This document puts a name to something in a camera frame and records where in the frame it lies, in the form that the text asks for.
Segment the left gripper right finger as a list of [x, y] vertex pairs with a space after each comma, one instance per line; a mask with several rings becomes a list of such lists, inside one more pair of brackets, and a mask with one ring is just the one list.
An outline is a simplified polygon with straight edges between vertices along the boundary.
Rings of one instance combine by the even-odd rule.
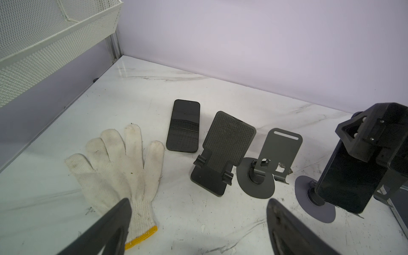
[[267, 225], [276, 255], [337, 255], [338, 252], [315, 235], [278, 200], [267, 205]]

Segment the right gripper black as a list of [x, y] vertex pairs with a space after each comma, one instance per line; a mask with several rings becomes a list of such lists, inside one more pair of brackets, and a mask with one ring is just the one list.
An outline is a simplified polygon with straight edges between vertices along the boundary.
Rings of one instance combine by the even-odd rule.
[[360, 161], [408, 176], [408, 108], [398, 103], [377, 103], [340, 123], [336, 134], [347, 153]]

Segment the black phone back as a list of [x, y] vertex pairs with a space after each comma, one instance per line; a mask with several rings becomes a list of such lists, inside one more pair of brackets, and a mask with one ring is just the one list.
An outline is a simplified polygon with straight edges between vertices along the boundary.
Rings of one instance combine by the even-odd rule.
[[378, 190], [386, 171], [375, 159], [366, 163], [350, 156], [339, 141], [315, 191], [325, 202], [360, 214]]
[[166, 148], [173, 152], [196, 153], [199, 146], [200, 104], [174, 101]]

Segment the black phone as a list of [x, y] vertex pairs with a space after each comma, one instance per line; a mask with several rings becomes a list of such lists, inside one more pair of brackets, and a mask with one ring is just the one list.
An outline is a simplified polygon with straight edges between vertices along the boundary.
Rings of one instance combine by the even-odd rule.
[[391, 197], [392, 212], [403, 233], [408, 237], [408, 187], [402, 186]]
[[339, 141], [315, 191], [325, 202], [360, 214], [378, 190], [386, 171], [375, 159], [366, 163], [350, 156]]
[[174, 101], [166, 148], [173, 152], [196, 153], [199, 146], [200, 104]]

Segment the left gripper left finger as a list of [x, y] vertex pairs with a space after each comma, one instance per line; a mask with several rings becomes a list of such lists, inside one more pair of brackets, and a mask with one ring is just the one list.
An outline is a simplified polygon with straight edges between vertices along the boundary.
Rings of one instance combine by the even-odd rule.
[[123, 255], [131, 216], [130, 201], [124, 198], [59, 254]]

